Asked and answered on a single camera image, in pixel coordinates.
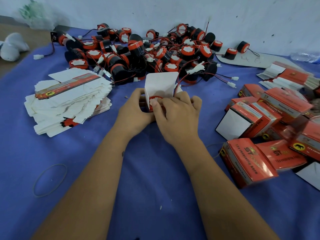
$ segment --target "blue surface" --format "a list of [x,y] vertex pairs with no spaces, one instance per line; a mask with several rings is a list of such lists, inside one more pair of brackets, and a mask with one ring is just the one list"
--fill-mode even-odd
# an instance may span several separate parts
[[[80,35],[85,31],[73,29],[69,33]],[[144,87],[144,81],[116,87],[108,96],[112,102],[110,110],[55,137],[38,136],[33,129],[35,122],[24,107],[25,97],[34,92],[38,81],[49,80],[48,74],[68,67],[63,55],[65,47],[56,46],[55,54],[48,58],[32,58],[33,54],[50,52],[51,45],[34,51],[0,79],[1,239],[31,237],[84,169],[114,124],[118,109],[126,101],[125,96],[130,96],[137,87]],[[190,97],[202,98],[199,136],[205,145],[225,141],[214,131],[225,114],[224,108],[231,98],[237,97],[243,84],[258,83],[260,79],[256,74],[263,71],[221,65],[218,73],[240,77],[235,82],[237,89],[214,78],[183,88]],[[300,65],[320,77],[319,65]],[[209,152],[216,155],[220,147],[211,146]],[[215,160],[230,177],[221,158]],[[52,194],[36,198],[32,187],[42,171],[53,164],[68,167],[66,178]],[[52,184],[61,179],[61,174],[44,177],[40,189],[49,192]],[[281,239],[319,239],[320,192],[293,172],[282,173],[278,178],[243,189],[241,193]],[[141,240],[206,238],[186,169],[155,123],[134,137],[125,151],[108,233],[108,239],[136,237]]]

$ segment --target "transparent plastic bag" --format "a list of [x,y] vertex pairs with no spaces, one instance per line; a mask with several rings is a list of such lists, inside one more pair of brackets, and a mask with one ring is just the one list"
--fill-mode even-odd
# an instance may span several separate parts
[[58,25],[58,15],[48,5],[29,0],[29,3],[15,11],[12,17],[32,29],[53,30]]

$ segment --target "person's left hand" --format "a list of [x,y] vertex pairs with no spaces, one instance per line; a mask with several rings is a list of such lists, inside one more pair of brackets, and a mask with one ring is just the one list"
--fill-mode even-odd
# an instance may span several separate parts
[[129,140],[155,121],[153,113],[145,113],[140,109],[146,105],[146,98],[142,94],[144,94],[143,88],[134,90],[128,101],[119,109],[113,126],[120,133],[125,133]]

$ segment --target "white wall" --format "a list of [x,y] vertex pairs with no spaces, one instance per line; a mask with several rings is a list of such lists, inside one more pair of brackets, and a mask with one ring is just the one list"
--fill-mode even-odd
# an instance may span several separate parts
[[[320,51],[320,0],[35,0],[57,8],[67,21],[91,29],[102,22],[144,35],[160,34],[184,22],[205,28],[227,46],[242,40],[254,51],[288,55],[302,48]],[[0,0],[0,15],[11,16],[27,0]]]

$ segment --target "clear plastic water bottle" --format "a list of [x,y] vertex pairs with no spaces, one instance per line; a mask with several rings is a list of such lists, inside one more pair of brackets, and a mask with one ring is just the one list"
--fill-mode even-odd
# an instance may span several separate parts
[[292,60],[305,61],[313,64],[320,64],[320,52],[298,51],[290,54]]

